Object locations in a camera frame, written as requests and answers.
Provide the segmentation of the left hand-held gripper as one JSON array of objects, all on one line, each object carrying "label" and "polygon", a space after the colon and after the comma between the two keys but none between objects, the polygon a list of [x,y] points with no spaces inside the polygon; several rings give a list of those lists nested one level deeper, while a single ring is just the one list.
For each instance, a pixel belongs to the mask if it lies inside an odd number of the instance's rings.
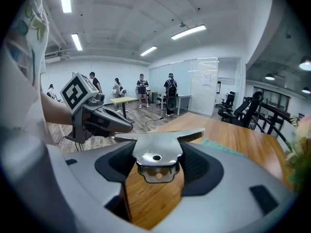
[{"label": "left hand-held gripper", "polygon": [[71,114],[72,131],[66,139],[84,144],[91,136],[110,137],[111,132],[129,133],[133,125],[119,113],[104,106],[104,95],[80,73],[61,90]]}]

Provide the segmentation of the person's white flower-print shirt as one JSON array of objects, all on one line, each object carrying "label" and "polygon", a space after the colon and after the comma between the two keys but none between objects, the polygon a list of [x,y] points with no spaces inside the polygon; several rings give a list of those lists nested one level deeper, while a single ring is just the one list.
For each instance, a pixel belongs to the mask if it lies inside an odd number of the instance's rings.
[{"label": "person's white flower-print shirt", "polygon": [[40,95],[48,35],[43,1],[27,0],[0,47],[0,126],[53,144]]}]

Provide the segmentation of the white desk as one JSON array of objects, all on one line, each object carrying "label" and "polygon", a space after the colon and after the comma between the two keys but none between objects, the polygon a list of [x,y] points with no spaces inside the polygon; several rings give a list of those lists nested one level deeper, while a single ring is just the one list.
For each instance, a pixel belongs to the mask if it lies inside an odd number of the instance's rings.
[{"label": "white desk", "polygon": [[[166,97],[166,94],[163,93],[161,94],[161,110],[163,110],[163,105],[164,105],[164,97]],[[181,100],[187,99],[188,100],[188,106],[186,107],[186,110],[190,110],[190,104],[191,104],[191,95],[185,95],[181,94],[177,97],[177,112],[176,114],[179,116],[180,115],[180,109],[181,109]]]}]

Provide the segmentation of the pink flower bouquet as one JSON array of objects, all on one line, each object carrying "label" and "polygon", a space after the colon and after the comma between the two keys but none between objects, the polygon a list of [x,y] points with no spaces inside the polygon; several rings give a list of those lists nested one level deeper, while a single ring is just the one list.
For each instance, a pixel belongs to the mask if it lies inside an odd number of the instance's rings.
[{"label": "pink flower bouquet", "polygon": [[290,153],[287,155],[290,169],[289,180],[295,192],[302,192],[311,184],[311,115],[300,120],[291,117],[296,132],[293,140],[287,143]]}]

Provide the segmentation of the teal book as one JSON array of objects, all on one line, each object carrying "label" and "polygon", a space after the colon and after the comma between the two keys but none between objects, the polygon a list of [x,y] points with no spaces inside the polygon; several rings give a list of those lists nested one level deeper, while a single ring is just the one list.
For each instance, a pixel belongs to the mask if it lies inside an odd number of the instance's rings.
[{"label": "teal book", "polygon": [[241,157],[244,157],[244,158],[248,158],[247,155],[245,154],[242,154],[238,151],[235,151],[235,150],[232,150],[230,148],[227,148],[217,142],[214,142],[212,140],[209,140],[207,138],[204,138],[203,141],[200,143],[201,145],[205,146],[205,147],[209,147],[209,148],[213,148],[213,149],[216,149],[216,150],[219,150],[219,151],[223,151],[223,152],[227,152],[227,153],[230,153],[230,154],[234,154],[234,155],[237,155],[237,156],[241,156]]}]

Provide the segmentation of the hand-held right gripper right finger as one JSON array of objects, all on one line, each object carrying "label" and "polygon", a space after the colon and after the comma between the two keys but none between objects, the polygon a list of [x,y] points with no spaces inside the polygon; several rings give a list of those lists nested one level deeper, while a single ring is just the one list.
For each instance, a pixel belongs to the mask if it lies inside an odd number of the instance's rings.
[{"label": "hand-held right gripper right finger", "polygon": [[262,166],[238,155],[182,143],[181,201],[153,233],[265,233],[296,195]]}]

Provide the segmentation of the person's left forearm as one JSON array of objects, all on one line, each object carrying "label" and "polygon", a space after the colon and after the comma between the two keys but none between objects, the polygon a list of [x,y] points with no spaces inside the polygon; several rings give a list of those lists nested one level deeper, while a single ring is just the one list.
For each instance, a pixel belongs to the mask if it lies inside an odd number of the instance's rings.
[{"label": "person's left forearm", "polygon": [[71,113],[61,102],[53,100],[48,95],[40,92],[44,118],[48,123],[72,125]]}]

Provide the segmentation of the glass partition wall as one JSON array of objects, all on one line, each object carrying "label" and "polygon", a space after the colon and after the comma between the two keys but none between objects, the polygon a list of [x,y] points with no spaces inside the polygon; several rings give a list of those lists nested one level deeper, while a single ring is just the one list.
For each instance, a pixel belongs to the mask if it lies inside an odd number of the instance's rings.
[{"label": "glass partition wall", "polygon": [[[196,58],[149,69],[149,84],[159,96],[165,93],[164,83],[169,73],[177,81],[178,95],[191,95],[190,112],[212,116],[218,82],[218,63],[216,57]],[[210,86],[202,85],[203,74],[211,74]],[[188,106],[188,100],[181,100],[181,109]]]}]

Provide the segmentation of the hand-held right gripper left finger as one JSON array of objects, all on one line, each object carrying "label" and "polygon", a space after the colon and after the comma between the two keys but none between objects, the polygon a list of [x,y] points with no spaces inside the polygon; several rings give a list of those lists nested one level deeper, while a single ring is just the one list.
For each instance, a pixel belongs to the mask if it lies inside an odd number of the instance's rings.
[{"label": "hand-held right gripper left finger", "polygon": [[57,233],[143,233],[98,203],[77,181],[56,146],[4,142],[4,173],[26,209]]}]

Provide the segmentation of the black office chair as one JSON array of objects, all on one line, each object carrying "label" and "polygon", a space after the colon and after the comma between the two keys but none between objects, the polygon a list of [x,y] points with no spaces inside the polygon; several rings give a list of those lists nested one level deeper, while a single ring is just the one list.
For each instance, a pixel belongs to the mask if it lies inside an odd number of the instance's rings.
[{"label": "black office chair", "polygon": [[226,113],[231,113],[233,112],[233,102],[234,102],[234,99],[235,99],[235,92],[233,91],[230,91],[227,95],[227,98],[226,98],[226,101],[222,101],[222,107],[221,109],[218,111],[218,115],[220,115],[222,118],[221,118],[221,121],[223,121],[224,119],[226,119],[225,117],[225,114]]},{"label": "black office chair", "polygon": [[241,126],[244,128],[249,128],[250,122],[255,115],[255,112],[262,101],[263,93],[261,91],[257,91],[253,94],[252,101],[248,107],[247,112],[244,114],[240,113],[240,116],[236,116],[231,120],[231,124]]}]

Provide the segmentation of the yellow top desk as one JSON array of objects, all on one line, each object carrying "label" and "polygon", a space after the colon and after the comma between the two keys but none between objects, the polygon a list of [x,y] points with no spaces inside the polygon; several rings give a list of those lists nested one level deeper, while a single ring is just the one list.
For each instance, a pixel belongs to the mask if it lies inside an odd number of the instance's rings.
[{"label": "yellow top desk", "polygon": [[114,98],[111,99],[111,102],[113,104],[122,104],[122,103],[128,103],[128,102],[133,102],[133,101],[137,101],[138,99],[136,98],[132,98],[132,97],[122,97],[122,98]]}]

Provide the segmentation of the black desk pedestal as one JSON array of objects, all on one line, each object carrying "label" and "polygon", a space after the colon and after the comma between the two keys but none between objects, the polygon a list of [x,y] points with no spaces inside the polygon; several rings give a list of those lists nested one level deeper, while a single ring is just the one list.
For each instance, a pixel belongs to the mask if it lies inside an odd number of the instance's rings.
[{"label": "black desk pedestal", "polygon": [[129,121],[130,123],[134,123],[134,121],[130,118],[127,118],[127,115],[126,115],[126,108],[125,108],[125,102],[122,103],[122,113],[123,113],[123,117]]}]

